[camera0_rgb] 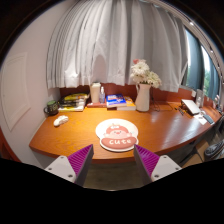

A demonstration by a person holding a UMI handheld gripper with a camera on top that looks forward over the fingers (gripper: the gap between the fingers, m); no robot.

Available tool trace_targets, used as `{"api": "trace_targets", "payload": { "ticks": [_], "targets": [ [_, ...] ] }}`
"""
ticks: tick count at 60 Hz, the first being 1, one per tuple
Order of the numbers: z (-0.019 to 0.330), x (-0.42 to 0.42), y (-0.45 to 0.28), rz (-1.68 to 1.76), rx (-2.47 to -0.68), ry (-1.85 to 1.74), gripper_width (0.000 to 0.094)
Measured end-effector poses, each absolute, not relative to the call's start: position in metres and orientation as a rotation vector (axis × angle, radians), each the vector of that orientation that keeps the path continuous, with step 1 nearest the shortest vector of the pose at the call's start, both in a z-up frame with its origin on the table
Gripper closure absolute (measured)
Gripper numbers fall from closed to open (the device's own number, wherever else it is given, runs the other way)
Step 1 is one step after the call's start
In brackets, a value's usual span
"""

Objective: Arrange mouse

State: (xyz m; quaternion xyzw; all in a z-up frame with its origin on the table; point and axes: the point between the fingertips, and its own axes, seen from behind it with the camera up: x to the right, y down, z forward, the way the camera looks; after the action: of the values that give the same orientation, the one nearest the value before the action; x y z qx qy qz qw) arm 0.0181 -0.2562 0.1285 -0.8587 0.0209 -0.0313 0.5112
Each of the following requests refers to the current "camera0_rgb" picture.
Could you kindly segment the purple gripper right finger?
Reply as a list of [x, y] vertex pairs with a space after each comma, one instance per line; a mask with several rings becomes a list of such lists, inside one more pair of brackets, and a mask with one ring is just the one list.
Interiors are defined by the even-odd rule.
[[158, 156], [139, 145], [134, 146], [134, 158], [144, 185], [181, 170], [168, 155]]

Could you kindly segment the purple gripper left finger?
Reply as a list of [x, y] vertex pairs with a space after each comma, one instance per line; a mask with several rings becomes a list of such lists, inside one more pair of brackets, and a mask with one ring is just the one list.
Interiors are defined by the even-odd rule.
[[45, 170], [82, 186], [85, 182], [93, 155], [93, 145], [88, 145], [68, 157], [60, 155]]

